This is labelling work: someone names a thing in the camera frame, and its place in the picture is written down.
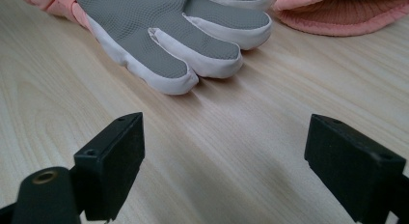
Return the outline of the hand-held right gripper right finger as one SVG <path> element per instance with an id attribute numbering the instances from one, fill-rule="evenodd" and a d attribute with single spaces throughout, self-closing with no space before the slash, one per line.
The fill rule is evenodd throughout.
<path id="1" fill-rule="evenodd" d="M 313 114 L 304 153 L 311 169 L 362 224 L 390 213 L 407 224 L 406 159 L 339 120 Z"/>

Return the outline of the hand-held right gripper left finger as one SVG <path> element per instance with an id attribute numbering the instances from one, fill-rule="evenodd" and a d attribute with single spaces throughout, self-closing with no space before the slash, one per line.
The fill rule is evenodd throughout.
<path id="1" fill-rule="evenodd" d="M 144 158 L 141 112 L 114 120 L 74 155 L 73 187 L 88 220 L 117 218 Z"/>

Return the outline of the pink glove with grey palm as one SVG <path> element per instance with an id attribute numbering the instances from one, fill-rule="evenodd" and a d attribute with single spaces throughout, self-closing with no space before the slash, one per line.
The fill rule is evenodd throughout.
<path id="1" fill-rule="evenodd" d="M 23 0 L 89 30 L 112 60 L 166 95 L 229 78 L 271 34 L 273 0 Z"/>

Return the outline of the pink padded glove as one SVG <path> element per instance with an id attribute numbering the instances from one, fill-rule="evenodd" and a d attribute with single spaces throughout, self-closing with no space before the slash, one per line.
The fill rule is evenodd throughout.
<path id="1" fill-rule="evenodd" d="M 409 0 L 275 0 L 272 9 L 293 29 L 350 37 L 373 33 L 409 15 Z"/>

